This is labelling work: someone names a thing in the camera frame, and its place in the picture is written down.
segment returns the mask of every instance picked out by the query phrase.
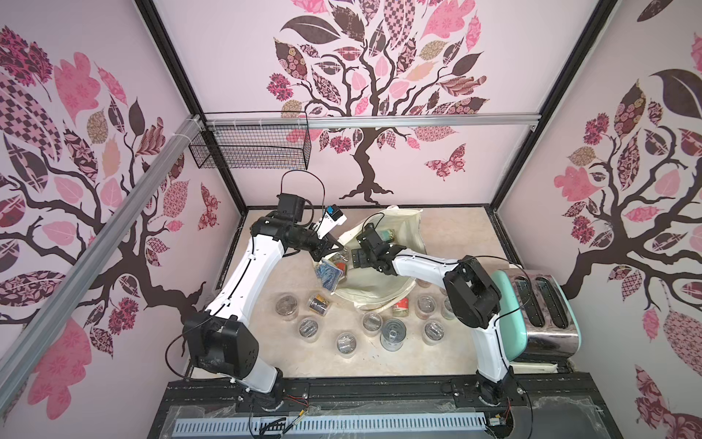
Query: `wall mural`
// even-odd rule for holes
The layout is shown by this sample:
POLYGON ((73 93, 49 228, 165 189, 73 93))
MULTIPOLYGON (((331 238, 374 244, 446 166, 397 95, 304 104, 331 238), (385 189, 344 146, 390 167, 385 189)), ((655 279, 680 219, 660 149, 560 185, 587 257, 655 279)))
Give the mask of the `wall mural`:
MULTIPOLYGON (((292 83, 283 74, 274 73, 267 89, 286 101, 284 117, 297 117, 302 111, 316 117, 473 114, 487 101, 464 98, 487 80, 467 75, 481 54, 470 53, 481 32, 477 13, 469 20, 466 17, 475 8, 475 0, 460 4, 458 0, 418 0, 424 5, 424 14, 433 9, 423 29, 415 26, 414 0, 384 0, 382 10, 380 0, 333 0, 329 7, 323 0, 292 1, 314 15, 294 17, 281 29, 297 32, 309 44, 296 47, 283 37, 274 40, 276 56, 292 83), (347 45, 325 52, 324 44, 339 39, 347 45), (341 91, 332 81, 340 81, 341 91), (300 100, 291 99, 296 91, 302 96, 300 100)), ((455 133, 450 126, 412 131, 403 133, 385 126, 310 130, 310 136, 319 139, 320 150, 329 146, 342 154, 355 148, 352 155, 363 179, 341 199, 363 194, 367 202, 379 204, 373 193, 393 192, 375 182, 369 148, 395 148, 399 139, 410 148, 419 148, 420 142, 455 133)), ((301 142, 304 133, 294 131, 288 140, 301 142)), ((464 147, 458 147, 447 161, 437 159, 425 165, 446 178, 451 171, 463 170, 464 147)))
MULTIPOLYGON (((36 42, 27 44, 8 27, 0 35, 0 50, 0 66, 6 72, 0 70, 0 129, 14 170, 14 175, 0 174, 1 194, 9 194, 0 200, 0 228, 4 229, 0 273, 15 264, 27 270, 0 281, 0 305, 22 308, 46 300, 55 291, 65 277, 52 269, 55 258, 70 266, 76 263, 134 189, 137 174, 149 169, 147 159, 161 151, 166 137, 161 118, 147 128, 138 100, 129 105, 125 90, 111 73, 97 67, 100 81, 91 76, 87 55, 76 52, 73 63, 61 60, 52 65, 36 42), (43 86, 52 75, 69 116, 63 120, 62 132, 56 124, 61 115, 47 112, 29 92, 30 86, 43 86), (103 94, 109 100, 100 102, 102 85, 109 91, 103 94), (77 115, 83 111, 92 114, 85 126, 77 126, 77 115), (53 189, 60 198, 46 199, 53 189), (47 239, 55 245, 43 245, 47 239), (46 258, 38 266, 23 258, 26 254, 31 259, 31 253, 46 258)), ((114 337, 134 328, 140 309, 174 307, 182 321, 196 311, 205 282, 185 294, 155 285, 151 278, 151 269, 161 266, 159 255, 169 250, 163 236, 183 227, 178 216, 185 208, 190 183, 179 180, 184 164, 181 155, 120 242, 119 260, 96 277, 79 303, 79 308, 91 308, 86 321, 81 325, 69 320, 34 370, 39 375, 32 382, 28 402, 33 405, 48 398, 49 419, 68 408, 68 386, 85 377, 91 346, 113 356, 114 337)), ((201 194, 205 210, 198 230, 217 225, 220 203, 204 184, 201 194)), ((25 325, 38 311, 29 315, 4 311, 0 325, 25 325)))
MULTIPOLYGON (((669 3, 654 1, 638 21, 652 18, 669 3)), ((691 56, 702 72, 702 39, 696 35, 691 56)), ((562 196, 573 202, 563 216, 572 220, 571 236, 581 245, 562 288, 572 299, 594 264, 611 266, 607 282, 621 283, 623 301, 639 291, 645 295, 642 328, 654 340, 663 311, 651 294, 651 283, 660 282, 668 305, 663 333, 678 358, 702 375, 702 218, 690 209, 702 200, 702 134, 666 123, 670 112, 688 118, 677 121, 699 126, 702 79, 682 69, 652 76, 662 81, 661 98, 654 100, 638 81, 633 84, 613 119, 600 113, 586 122, 586 146, 568 157, 574 166, 554 179, 562 196), (653 165, 646 169, 645 163, 653 165), (681 260, 698 265, 689 271, 673 268, 676 273, 664 268, 681 260)), ((644 395, 635 401, 640 419, 651 428, 667 425, 667 438, 700 437, 702 419, 671 413, 650 376, 638 366, 636 371, 644 395)))

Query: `vent grille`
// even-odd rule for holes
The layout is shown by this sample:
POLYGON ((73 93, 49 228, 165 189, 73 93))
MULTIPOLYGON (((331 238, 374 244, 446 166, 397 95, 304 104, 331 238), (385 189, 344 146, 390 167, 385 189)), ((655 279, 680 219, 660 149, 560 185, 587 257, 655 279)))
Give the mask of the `vent grille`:
MULTIPOLYGON (((260 426, 277 417, 251 419, 251 430, 256 434, 260 426)), ((287 423, 295 417, 288 417, 287 423)), ((274 433, 283 427, 269 428, 274 433)), ((484 430, 485 416, 475 413, 446 414, 356 414, 345 416, 303 417, 288 433, 413 433, 431 431, 484 430)), ((249 418, 178 419, 173 429, 174 438, 210 438, 249 436, 249 418)))

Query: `pink wall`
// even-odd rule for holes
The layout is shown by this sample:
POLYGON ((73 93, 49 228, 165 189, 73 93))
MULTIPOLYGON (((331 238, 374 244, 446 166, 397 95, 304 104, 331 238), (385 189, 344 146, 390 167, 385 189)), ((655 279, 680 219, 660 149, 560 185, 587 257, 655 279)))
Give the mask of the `pink wall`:
POLYGON ((500 216, 627 438, 702 431, 702 4, 623 2, 500 216))
MULTIPOLYGON (((421 114, 430 114, 442 104, 468 98, 470 104, 463 105, 475 112, 537 112, 595 2, 370 0, 365 11, 358 1, 329 0, 158 4, 206 111, 304 107, 310 114, 319 109, 314 115, 320 117, 338 117, 383 115, 381 104, 386 98, 389 115, 408 114, 422 105, 421 114), (310 32, 315 28, 296 24, 294 19, 299 17, 321 23, 328 31, 310 32), (399 24, 392 17, 399 17, 399 24), (373 35, 378 30, 390 43, 388 56, 365 53, 360 57, 363 41, 377 42, 373 35), (444 54, 454 44, 458 52, 442 69, 444 54), (473 67, 460 69, 471 57, 473 67), (409 63, 400 61, 401 66, 406 64, 404 71, 398 68, 393 74, 398 60, 410 58, 409 63), (289 63, 303 65, 290 69, 289 63), (331 67, 324 69, 320 63, 331 67), (452 79, 462 86, 458 82, 440 85, 452 79), (375 91, 371 83, 377 86, 375 91), (363 110, 366 100, 370 105, 363 110)), ((329 133, 331 147, 319 140, 326 134, 316 132, 309 170, 324 180, 327 200, 341 205, 485 203, 526 130, 525 126, 457 126, 455 132, 423 135, 408 128, 397 133, 369 129, 363 132, 365 142, 354 144, 355 130, 348 129, 329 133), (378 144, 381 136, 391 137, 394 146, 378 144), (345 195, 351 196, 340 200, 345 195)), ((275 203, 282 173, 233 172, 244 199, 254 205, 275 203)), ((288 190, 306 191, 309 180, 299 181, 291 181, 288 190)))
MULTIPOLYGON (((130 1, 3 12, 2 353, 187 116, 130 1)), ((186 152, 3 413, 0 435, 144 437, 175 378, 164 349, 211 293, 237 221, 219 175, 186 152)), ((180 346, 170 354, 182 369, 180 346)))

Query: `beige floor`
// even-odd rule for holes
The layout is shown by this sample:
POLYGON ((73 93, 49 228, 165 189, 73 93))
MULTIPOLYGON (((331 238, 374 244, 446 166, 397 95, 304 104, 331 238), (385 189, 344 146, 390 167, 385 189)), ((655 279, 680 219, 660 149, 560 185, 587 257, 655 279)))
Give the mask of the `beige floor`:
MULTIPOLYGON (((342 232, 361 223, 375 209, 347 209, 344 214, 347 222, 333 230, 339 236, 342 232)), ((249 212, 244 224, 244 233, 237 245, 232 265, 227 275, 231 275, 244 253, 248 242, 249 228, 256 219, 267 211, 249 212)), ((504 253, 490 220, 481 207, 424 209, 420 232, 427 253, 442 258, 462 258, 469 255, 494 255, 504 257, 504 253)), ((484 258, 481 263, 488 273, 506 267, 496 259, 484 258)), ((300 309, 297 320, 284 322, 274 313, 274 302, 278 295, 290 292, 302 304, 314 291, 319 291, 319 281, 312 270, 312 259, 307 254, 299 254, 280 261, 263 287, 251 318, 251 332, 260 344, 260 357, 271 365, 279 367, 285 376, 383 376, 383 375, 434 375, 471 374, 477 368, 470 329, 457 320, 447 321, 436 312, 433 316, 446 325, 446 338, 436 346, 426 345, 421 338, 420 320, 413 313, 413 299, 419 294, 429 293, 437 301, 444 296, 439 289, 416 287, 409 295, 410 316, 402 320, 407 326, 407 338, 397 352, 389 352, 377 337, 364 336, 360 326, 362 312, 338 296, 331 296, 333 305, 325 317, 319 317, 321 334, 314 343, 306 343, 296 336, 297 323, 311 311, 300 309), (359 345, 356 354, 345 359, 335 354, 336 337, 344 331, 356 334, 359 345)), ((382 313, 390 318, 391 312, 382 313)))

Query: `black wire basket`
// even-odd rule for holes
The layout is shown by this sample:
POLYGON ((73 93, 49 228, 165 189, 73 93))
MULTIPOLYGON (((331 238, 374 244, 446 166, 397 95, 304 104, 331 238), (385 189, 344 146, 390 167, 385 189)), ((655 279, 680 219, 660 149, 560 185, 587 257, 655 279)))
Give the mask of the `black wire basket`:
POLYGON ((276 110, 207 114, 255 113, 279 113, 282 118, 208 124, 190 143, 197 167, 307 169, 312 142, 305 113, 276 110))

